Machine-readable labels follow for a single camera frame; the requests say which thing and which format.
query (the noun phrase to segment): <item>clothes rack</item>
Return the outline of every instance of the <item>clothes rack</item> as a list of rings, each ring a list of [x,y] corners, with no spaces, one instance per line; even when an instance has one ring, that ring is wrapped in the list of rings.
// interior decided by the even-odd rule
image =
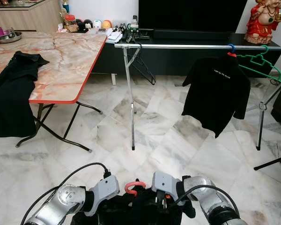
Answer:
[[[134,144],[134,114],[136,113],[136,109],[134,108],[133,105],[133,94],[132,94],[132,89],[131,89],[131,81],[130,81],[130,73],[129,73],[129,67],[135,60],[136,56],[140,52],[141,48],[153,48],[153,49],[227,49],[231,50],[233,49],[232,46],[229,45],[147,45],[147,44],[115,44],[114,45],[116,48],[122,48],[123,49],[123,55],[124,55],[124,63],[125,63],[125,70],[126,70],[126,76],[127,76],[127,83],[128,83],[128,91],[129,91],[129,96],[130,96],[130,101],[131,101],[131,138],[132,138],[132,150],[135,150],[135,144]],[[136,48],[137,50],[135,51],[133,57],[128,60],[128,55],[127,55],[127,49],[128,48]],[[235,49],[237,50],[264,50],[264,47],[262,46],[245,46],[245,45],[235,45]],[[281,47],[268,47],[270,51],[281,51]],[[263,118],[264,118],[264,113],[267,110],[267,104],[268,102],[281,90],[281,83],[280,85],[276,88],[276,90],[266,99],[265,101],[260,102],[259,106],[252,107],[247,109],[253,110],[256,108],[260,109],[260,116],[259,116],[259,128],[258,128],[258,139],[257,139],[257,145],[256,148],[257,150],[260,150],[260,144],[261,144],[261,136],[262,136],[262,128],[263,128]]]

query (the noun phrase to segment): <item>marble table top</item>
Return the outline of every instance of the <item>marble table top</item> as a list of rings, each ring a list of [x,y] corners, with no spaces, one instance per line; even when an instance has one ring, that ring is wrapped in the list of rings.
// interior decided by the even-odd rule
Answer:
[[[23,32],[19,41],[0,44],[0,73],[16,51],[41,54],[50,63],[38,69],[29,102],[73,104],[106,41],[106,35]]]

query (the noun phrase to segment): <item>black tv screen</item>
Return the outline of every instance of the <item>black tv screen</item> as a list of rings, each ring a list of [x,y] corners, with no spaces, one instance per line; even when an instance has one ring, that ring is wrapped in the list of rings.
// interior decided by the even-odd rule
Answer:
[[[235,32],[247,0],[139,0],[141,29]]]

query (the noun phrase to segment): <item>marble floor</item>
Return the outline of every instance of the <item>marble floor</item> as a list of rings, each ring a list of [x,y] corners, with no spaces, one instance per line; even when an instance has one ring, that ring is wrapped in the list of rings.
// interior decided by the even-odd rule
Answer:
[[[142,77],[133,77],[135,151],[130,147],[126,78],[120,75],[116,86],[112,86],[110,75],[92,75],[81,94],[82,103],[98,107],[104,114],[81,107],[67,137],[90,147],[92,153],[63,143],[43,129],[20,148],[15,148],[19,138],[0,138],[0,225],[19,225],[42,193],[90,162],[102,162],[110,168],[121,193],[135,178],[150,186],[156,170],[177,178],[204,174],[232,196],[249,225],[281,225],[281,166],[253,170],[281,157],[281,124],[270,114],[272,103],[265,114],[261,151],[257,151],[257,109],[247,112],[244,120],[232,118],[215,139],[197,120],[181,116],[189,89],[181,86],[183,80],[181,76],[157,76],[152,86]],[[248,107],[274,88],[268,79],[252,79]],[[56,105],[46,125],[63,135],[75,107]],[[37,111],[37,105],[31,108]],[[102,169],[94,166],[77,173],[68,183],[89,188],[102,177]],[[183,217],[182,224],[207,225],[199,205],[194,206],[196,218]]]

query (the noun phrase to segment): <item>clothes hanger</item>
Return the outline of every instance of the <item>clothes hanger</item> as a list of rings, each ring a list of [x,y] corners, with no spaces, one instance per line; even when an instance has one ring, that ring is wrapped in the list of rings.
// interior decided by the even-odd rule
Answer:
[[[228,45],[232,47],[232,53],[228,53],[228,55],[232,55],[234,53],[234,51],[235,51],[235,47],[234,47],[233,44],[228,44]],[[265,55],[268,52],[268,47],[266,45],[262,45],[262,47],[266,48],[266,51],[263,52],[263,53],[260,53],[258,55],[237,55],[237,57],[240,57],[240,58],[250,58],[250,62],[251,63],[253,63],[255,65],[259,65],[259,66],[263,66],[265,63],[267,63],[271,68],[273,68],[273,69],[275,69],[275,70],[277,70],[279,72],[280,75],[279,75],[278,78],[270,76],[270,75],[267,75],[267,74],[264,74],[264,73],[261,73],[261,72],[259,72],[257,70],[251,69],[249,67],[245,67],[245,66],[242,66],[242,65],[239,65],[239,66],[242,67],[242,68],[246,68],[246,69],[248,69],[250,71],[253,71],[255,73],[261,74],[263,76],[269,77],[269,78],[271,78],[271,79],[273,79],[275,81],[281,82],[281,71],[277,67],[274,67],[269,61],[267,61],[267,60],[265,60],[263,58],[263,55]],[[256,59],[258,57],[261,58],[262,63],[254,62],[254,59]]]

